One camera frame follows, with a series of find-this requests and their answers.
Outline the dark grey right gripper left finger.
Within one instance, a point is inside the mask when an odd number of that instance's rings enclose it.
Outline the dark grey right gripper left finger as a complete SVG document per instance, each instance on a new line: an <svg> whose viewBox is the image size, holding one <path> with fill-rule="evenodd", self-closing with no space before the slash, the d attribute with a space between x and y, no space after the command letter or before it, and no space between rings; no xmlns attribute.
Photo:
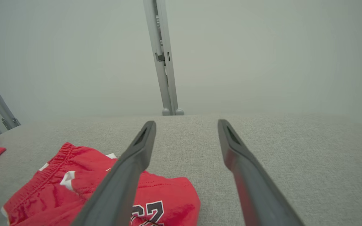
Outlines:
<svg viewBox="0 0 362 226"><path fill-rule="evenodd" d="M156 123L147 121L71 226L128 226L140 174L149 166Z"/></svg>

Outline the grey metal partition post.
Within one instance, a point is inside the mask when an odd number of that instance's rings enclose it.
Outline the grey metal partition post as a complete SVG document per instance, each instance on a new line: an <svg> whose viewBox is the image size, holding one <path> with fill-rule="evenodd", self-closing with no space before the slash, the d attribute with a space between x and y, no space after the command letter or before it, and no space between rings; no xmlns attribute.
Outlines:
<svg viewBox="0 0 362 226"><path fill-rule="evenodd" d="M178 106L165 0L143 0L152 53L163 104L163 116L183 116Z"/></svg>

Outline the red basketball shorts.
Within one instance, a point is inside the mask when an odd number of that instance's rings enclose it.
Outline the red basketball shorts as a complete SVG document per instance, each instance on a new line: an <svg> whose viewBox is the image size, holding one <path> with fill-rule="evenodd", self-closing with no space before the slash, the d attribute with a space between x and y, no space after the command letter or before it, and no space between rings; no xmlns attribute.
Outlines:
<svg viewBox="0 0 362 226"><path fill-rule="evenodd" d="M69 226L117 157L65 143L2 207L9 226ZM201 202L185 177L141 173L129 226L197 226Z"/></svg>

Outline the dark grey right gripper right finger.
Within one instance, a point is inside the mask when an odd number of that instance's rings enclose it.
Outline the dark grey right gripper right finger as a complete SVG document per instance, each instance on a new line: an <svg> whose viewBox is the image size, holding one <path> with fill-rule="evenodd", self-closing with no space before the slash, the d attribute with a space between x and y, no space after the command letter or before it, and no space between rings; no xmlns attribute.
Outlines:
<svg viewBox="0 0 362 226"><path fill-rule="evenodd" d="M225 166L233 173L246 226L304 226L227 120L217 122Z"/></svg>

